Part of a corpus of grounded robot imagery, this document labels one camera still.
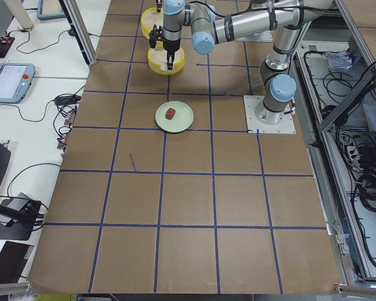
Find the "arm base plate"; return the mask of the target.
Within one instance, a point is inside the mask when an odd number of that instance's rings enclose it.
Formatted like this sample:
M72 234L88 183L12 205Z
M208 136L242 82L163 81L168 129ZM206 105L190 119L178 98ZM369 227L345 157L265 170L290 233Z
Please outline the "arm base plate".
M282 112L270 112L264 107L262 95L245 95L244 109L250 134L296 134L290 104Z

